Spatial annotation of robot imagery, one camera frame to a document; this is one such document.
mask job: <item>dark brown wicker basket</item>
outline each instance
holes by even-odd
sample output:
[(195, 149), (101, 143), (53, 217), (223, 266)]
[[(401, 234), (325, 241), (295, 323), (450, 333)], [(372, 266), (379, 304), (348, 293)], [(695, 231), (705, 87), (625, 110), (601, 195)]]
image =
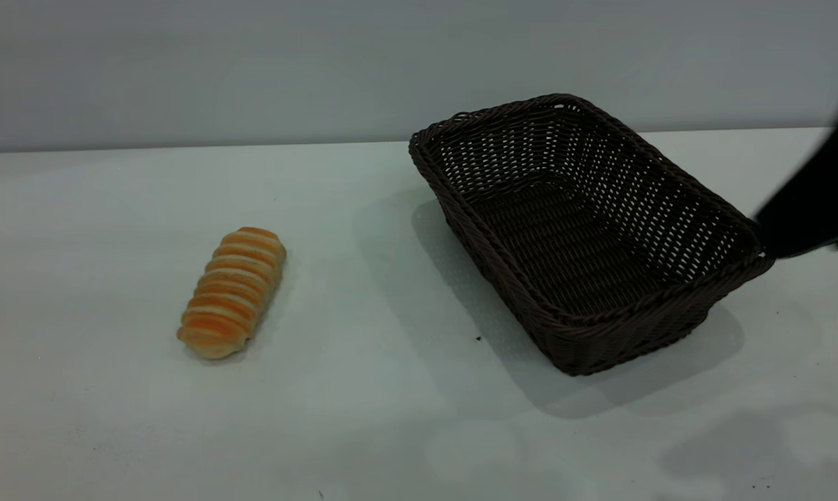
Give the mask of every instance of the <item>dark brown wicker basket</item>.
[(753, 222), (590, 102), (459, 113), (410, 155), (539, 349), (592, 374), (688, 335), (761, 275)]

